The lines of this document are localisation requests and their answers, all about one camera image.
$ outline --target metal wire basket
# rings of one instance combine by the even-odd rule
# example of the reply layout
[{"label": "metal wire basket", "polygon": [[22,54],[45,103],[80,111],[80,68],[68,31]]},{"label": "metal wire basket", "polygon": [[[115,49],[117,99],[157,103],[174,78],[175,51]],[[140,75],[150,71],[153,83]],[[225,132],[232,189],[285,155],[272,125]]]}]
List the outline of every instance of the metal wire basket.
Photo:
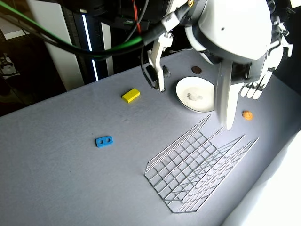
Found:
[{"label": "metal wire basket", "polygon": [[258,140],[235,149],[241,136],[216,148],[200,130],[210,116],[152,158],[145,177],[173,213],[195,212]]}]

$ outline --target red wire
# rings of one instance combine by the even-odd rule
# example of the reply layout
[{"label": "red wire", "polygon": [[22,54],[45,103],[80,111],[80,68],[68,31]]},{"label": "red wire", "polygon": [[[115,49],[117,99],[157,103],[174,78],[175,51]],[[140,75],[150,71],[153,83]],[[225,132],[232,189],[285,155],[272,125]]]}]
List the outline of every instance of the red wire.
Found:
[{"label": "red wire", "polygon": [[134,16],[135,16],[135,21],[137,23],[138,32],[139,32],[139,34],[141,34],[141,26],[140,26],[140,23],[138,22],[138,9],[137,9],[136,4],[134,3],[134,0],[132,0],[132,2],[133,2]]}]

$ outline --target white led light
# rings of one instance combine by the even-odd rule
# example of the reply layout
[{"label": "white led light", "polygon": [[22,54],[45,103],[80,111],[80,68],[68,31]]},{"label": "white led light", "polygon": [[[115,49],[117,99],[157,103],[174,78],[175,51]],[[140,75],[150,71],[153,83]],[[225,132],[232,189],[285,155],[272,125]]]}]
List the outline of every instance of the white led light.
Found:
[{"label": "white led light", "polygon": [[[86,21],[86,16],[85,15],[83,15],[83,22],[84,22],[84,27],[85,27],[85,32],[86,32],[86,37],[87,37],[87,41],[88,41],[89,50],[92,51],[92,46],[91,46],[91,41],[90,41],[90,36],[89,36],[89,31],[88,31],[88,26],[87,26],[87,21]],[[92,60],[92,65],[93,65],[96,81],[98,81],[98,75],[97,75],[97,70],[96,70],[96,65],[95,65],[94,60]]]}]

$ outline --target yellow block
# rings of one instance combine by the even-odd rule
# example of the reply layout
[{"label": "yellow block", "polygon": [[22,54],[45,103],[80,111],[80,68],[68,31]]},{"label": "yellow block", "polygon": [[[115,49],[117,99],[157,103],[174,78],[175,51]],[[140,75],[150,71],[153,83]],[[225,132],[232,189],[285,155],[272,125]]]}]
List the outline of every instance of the yellow block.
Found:
[{"label": "yellow block", "polygon": [[139,90],[136,88],[133,88],[131,91],[128,91],[125,95],[122,96],[122,99],[130,103],[132,100],[134,100],[137,96],[140,95]]}]

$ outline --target gray tabletop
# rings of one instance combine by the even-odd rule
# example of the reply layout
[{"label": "gray tabletop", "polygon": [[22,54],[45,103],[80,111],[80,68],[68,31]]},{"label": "gray tabletop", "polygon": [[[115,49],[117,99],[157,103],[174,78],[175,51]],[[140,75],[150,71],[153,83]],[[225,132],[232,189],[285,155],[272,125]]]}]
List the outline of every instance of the gray tabletop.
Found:
[{"label": "gray tabletop", "polygon": [[[195,51],[162,60],[171,71],[166,92],[150,89],[134,68],[0,118],[2,226],[214,226],[244,197],[301,123],[301,98],[273,77],[259,100],[240,97],[233,128],[218,146],[243,134],[259,137],[229,177],[196,213],[173,214],[143,176],[146,163],[208,114],[183,107],[176,83],[195,76],[214,82],[218,67]],[[126,103],[132,88],[141,95]],[[254,114],[252,121],[241,117]],[[215,112],[203,128],[220,128]],[[95,146],[111,135],[114,144]]]}]

